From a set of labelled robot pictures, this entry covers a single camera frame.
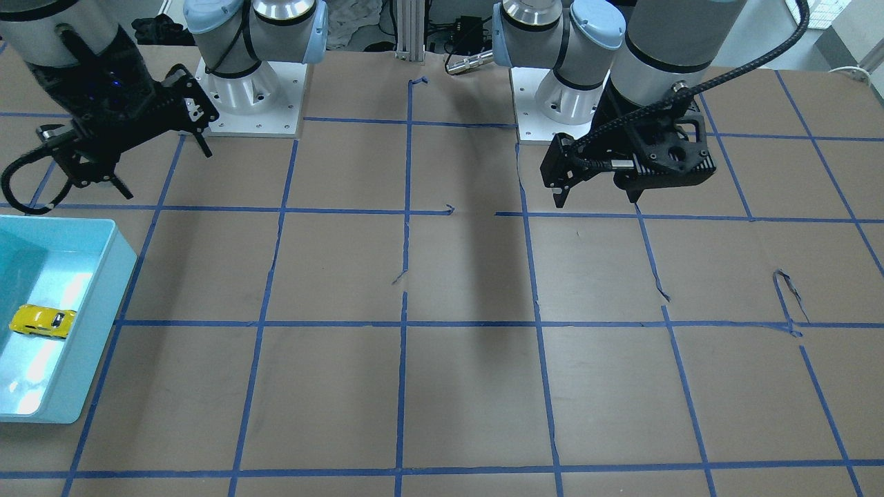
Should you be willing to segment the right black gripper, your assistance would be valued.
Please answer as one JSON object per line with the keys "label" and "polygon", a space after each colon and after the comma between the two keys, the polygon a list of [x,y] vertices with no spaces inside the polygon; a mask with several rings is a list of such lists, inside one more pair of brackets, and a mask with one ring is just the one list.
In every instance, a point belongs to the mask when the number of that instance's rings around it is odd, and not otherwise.
{"label": "right black gripper", "polygon": [[85,41],[35,44],[28,69],[70,122],[41,127],[42,143],[28,161],[53,157],[67,180],[53,201],[72,188],[110,182],[127,200],[128,186],[115,173],[122,155],[171,130],[190,133],[205,157],[212,157],[203,133],[219,112],[186,66],[171,66],[163,82],[146,69],[130,41],[111,41],[93,50]]}

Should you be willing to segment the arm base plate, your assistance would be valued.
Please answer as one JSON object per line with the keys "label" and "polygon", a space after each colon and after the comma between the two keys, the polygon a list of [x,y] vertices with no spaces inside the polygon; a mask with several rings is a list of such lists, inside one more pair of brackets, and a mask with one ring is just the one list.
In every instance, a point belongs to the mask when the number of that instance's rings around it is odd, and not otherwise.
{"label": "arm base plate", "polygon": [[519,142],[549,144],[555,133],[587,135],[608,76],[599,87],[583,90],[560,82],[552,69],[512,67],[512,103]]}
{"label": "arm base plate", "polygon": [[208,135],[218,137],[297,138],[310,65],[263,62],[252,75],[225,79],[205,73],[201,59],[196,79],[217,108]]}

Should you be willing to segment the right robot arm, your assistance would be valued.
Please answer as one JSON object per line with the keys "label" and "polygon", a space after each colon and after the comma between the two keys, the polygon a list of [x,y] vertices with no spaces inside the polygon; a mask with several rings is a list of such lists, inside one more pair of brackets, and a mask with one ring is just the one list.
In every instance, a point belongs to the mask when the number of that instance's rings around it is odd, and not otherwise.
{"label": "right robot arm", "polygon": [[[196,77],[184,65],[152,78],[136,43],[97,1],[3,1],[2,37],[35,81],[69,115],[38,127],[41,144],[2,172],[2,193],[20,212],[41,215],[71,188],[108,182],[121,155],[169,131],[190,133],[206,157],[203,132],[222,111],[265,109],[279,91],[271,63],[312,65],[323,59],[328,13],[323,1],[186,1],[187,30],[204,63]],[[44,207],[22,204],[12,176],[51,157],[66,174]]]}

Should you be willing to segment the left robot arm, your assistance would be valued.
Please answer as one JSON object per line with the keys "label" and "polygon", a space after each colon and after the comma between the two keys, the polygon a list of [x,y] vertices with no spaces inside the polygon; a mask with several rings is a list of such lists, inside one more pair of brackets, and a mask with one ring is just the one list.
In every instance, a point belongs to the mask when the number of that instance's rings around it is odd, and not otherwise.
{"label": "left robot arm", "polygon": [[562,208],[571,190],[599,174],[630,202],[644,191],[697,186],[717,171],[695,98],[732,31],[742,1],[499,1],[492,49],[505,67],[547,70],[537,103],[549,119],[590,124],[558,132],[540,164]]}

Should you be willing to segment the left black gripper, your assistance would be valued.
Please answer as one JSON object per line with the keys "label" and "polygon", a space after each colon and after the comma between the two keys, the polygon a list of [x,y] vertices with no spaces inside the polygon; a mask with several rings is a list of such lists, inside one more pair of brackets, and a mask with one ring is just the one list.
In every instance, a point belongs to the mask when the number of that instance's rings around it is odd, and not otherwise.
{"label": "left black gripper", "polygon": [[638,117],[594,139],[587,157],[579,157],[568,133],[555,133],[540,164],[556,208],[563,208],[574,186],[599,173],[591,159],[622,159],[632,163],[617,170],[613,182],[637,204],[644,190],[697,186],[717,171],[709,151],[704,117],[693,99]]}

